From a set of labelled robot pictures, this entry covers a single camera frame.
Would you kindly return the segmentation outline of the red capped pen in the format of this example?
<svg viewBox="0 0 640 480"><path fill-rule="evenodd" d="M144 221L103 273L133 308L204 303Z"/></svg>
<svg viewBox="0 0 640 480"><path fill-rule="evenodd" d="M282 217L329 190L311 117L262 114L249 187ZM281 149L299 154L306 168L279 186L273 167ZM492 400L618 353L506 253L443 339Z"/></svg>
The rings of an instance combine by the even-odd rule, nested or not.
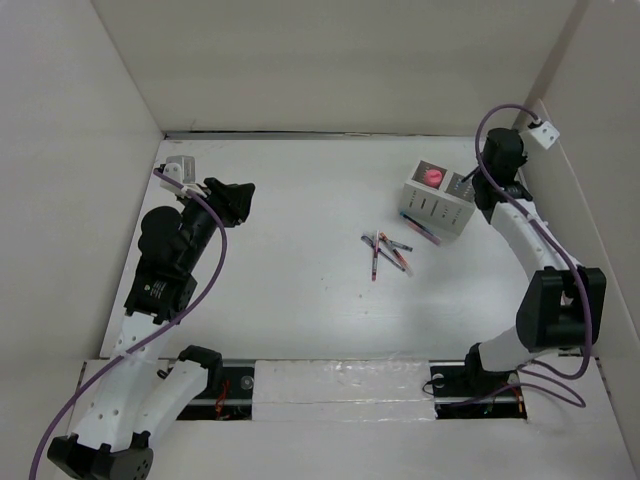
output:
<svg viewBox="0 0 640 480"><path fill-rule="evenodd" d="M470 180L477 172L478 168L476 167L475 169L473 169L471 172L469 172L467 175L465 175L462 179L461 182L467 182L468 180Z"/></svg>

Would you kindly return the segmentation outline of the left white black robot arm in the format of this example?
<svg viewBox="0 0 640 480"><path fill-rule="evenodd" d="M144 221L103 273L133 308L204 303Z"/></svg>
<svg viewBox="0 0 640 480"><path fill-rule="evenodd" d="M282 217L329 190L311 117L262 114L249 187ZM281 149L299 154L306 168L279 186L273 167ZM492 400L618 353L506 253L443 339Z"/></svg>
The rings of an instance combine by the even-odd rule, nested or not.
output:
<svg viewBox="0 0 640 480"><path fill-rule="evenodd" d="M154 446L184 408L224 387L221 354L195 345L154 379L174 329L213 287L196 289L197 262L215 233L247 220L255 186L215 178L189 186L159 177L183 207L157 207L143 217L140 258L110 360L68 401L75 405L94 387L90 407L69 434L45 437L48 460L71 479L147 478Z"/></svg>

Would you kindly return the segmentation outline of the pink eraser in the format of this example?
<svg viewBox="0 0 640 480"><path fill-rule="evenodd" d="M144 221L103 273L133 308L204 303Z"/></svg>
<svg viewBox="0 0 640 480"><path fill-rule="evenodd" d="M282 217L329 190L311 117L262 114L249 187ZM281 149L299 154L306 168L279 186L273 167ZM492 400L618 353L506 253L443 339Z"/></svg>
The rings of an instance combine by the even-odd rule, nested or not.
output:
<svg viewBox="0 0 640 480"><path fill-rule="evenodd" d="M445 173L437 168L429 168L425 171L423 182L425 185L438 189L443 182Z"/></svg>

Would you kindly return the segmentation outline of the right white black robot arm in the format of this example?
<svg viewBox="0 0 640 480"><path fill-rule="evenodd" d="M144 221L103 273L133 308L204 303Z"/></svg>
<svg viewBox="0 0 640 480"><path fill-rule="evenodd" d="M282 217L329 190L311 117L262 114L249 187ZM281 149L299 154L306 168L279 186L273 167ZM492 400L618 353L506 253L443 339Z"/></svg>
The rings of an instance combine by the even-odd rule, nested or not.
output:
<svg viewBox="0 0 640 480"><path fill-rule="evenodd" d="M469 395L489 394L547 351L579 348L589 358L600 333L606 276L568 254L539 219L532 195L516 179L526 161L519 133L494 128L472 176L476 207L507 242L529 285L514 326L467 353L462 381Z"/></svg>

